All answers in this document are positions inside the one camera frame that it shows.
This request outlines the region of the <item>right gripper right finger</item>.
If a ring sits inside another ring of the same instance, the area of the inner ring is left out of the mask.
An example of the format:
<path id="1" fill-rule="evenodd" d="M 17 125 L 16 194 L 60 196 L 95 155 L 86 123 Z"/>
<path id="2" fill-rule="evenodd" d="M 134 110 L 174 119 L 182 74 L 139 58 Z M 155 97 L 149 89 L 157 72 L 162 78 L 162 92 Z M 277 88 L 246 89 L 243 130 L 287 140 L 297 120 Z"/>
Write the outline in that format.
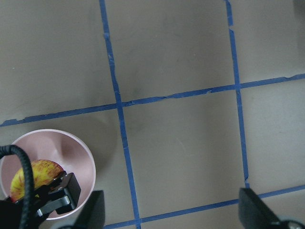
<path id="1" fill-rule="evenodd" d="M 285 229 L 286 225 L 250 188 L 239 190 L 239 220 L 244 229 Z"/>

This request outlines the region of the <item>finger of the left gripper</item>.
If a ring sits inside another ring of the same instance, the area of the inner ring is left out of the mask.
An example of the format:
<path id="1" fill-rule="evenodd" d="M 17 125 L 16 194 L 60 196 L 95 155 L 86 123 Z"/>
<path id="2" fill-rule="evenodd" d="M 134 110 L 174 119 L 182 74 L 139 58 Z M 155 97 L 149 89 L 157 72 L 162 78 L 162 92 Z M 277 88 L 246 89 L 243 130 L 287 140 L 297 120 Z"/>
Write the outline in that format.
<path id="1" fill-rule="evenodd" d="M 74 173 L 60 172 L 52 181 L 35 190 L 34 210 L 42 217 L 66 214 L 77 208 L 81 187 Z"/>

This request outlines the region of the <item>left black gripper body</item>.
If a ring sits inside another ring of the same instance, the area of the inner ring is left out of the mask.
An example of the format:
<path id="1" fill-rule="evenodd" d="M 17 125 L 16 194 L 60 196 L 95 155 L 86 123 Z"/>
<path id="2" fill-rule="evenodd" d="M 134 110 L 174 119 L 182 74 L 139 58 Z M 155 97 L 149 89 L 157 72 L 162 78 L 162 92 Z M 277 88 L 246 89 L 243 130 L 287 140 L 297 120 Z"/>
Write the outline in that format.
<path id="1" fill-rule="evenodd" d="M 30 220 L 27 229 L 38 229 L 40 227 L 39 218 L 35 216 L 37 210 L 37 198 L 34 198 L 31 206 Z M 1 229 L 18 229 L 21 220 L 23 202 L 16 204 L 10 198 L 0 201 L 0 228 Z"/>

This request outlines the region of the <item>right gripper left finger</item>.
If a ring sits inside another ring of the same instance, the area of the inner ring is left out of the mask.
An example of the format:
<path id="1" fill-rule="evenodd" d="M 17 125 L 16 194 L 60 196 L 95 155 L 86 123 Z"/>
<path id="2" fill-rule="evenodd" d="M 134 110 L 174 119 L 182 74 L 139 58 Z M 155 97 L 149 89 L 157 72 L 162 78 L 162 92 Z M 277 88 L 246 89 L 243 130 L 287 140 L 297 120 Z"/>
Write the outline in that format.
<path id="1" fill-rule="evenodd" d="M 105 224 L 104 191 L 93 191 L 72 229 L 102 229 Z"/>

